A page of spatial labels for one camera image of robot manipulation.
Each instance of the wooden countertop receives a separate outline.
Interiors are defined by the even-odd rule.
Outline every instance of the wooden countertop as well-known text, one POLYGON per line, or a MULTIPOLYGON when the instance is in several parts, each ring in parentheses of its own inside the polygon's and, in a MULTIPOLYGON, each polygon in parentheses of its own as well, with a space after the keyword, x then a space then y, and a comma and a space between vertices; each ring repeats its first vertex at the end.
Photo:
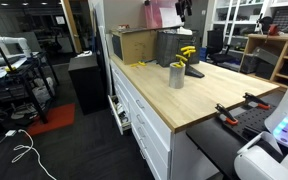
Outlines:
POLYGON ((192 67, 204 78, 185 76, 184 87, 173 89, 168 86, 169 68, 152 63, 131 67, 115 55, 110 58, 174 133, 214 117, 217 103, 233 109, 244 102, 245 92, 263 96, 279 87, 201 62, 192 67))
MULTIPOLYGON (((266 39, 267 35, 260 35, 260 34, 249 34, 249 38, 256 38, 256 39, 266 39)), ((288 36, 268 36, 268 40, 275 40, 275 41, 288 41, 288 36)))

